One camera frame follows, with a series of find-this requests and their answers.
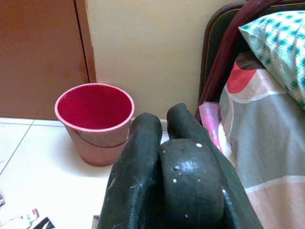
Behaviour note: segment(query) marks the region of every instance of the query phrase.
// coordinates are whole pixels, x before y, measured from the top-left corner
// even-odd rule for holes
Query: brown door
[[[0,117],[55,119],[58,96],[88,81],[74,0],[0,2]]]

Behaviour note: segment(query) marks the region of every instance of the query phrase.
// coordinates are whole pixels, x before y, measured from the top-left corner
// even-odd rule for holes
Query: checkered pillowcase
[[[305,109],[305,11],[283,11],[239,27],[278,83]]]

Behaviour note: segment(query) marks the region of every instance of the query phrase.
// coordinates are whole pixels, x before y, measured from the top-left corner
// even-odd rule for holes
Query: wall
[[[126,90],[136,114],[195,112],[203,32],[233,0],[87,0],[97,80]]]

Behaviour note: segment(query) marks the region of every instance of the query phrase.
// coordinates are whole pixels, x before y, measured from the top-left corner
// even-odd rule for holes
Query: white floor tile
[[[33,125],[64,126],[60,121],[35,119]]]
[[[89,229],[110,170],[84,163],[64,127],[32,125],[0,176],[1,213],[37,208],[56,228]]]
[[[29,127],[0,123],[0,174]]]
[[[0,118],[0,123],[31,125],[32,122],[33,122],[33,119],[27,119],[27,118]]]

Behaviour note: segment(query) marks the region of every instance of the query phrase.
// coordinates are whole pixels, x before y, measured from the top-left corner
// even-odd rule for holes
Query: bucket
[[[113,164],[122,153],[133,112],[130,95],[103,83],[73,87],[55,104],[55,114],[83,161],[99,167]]]

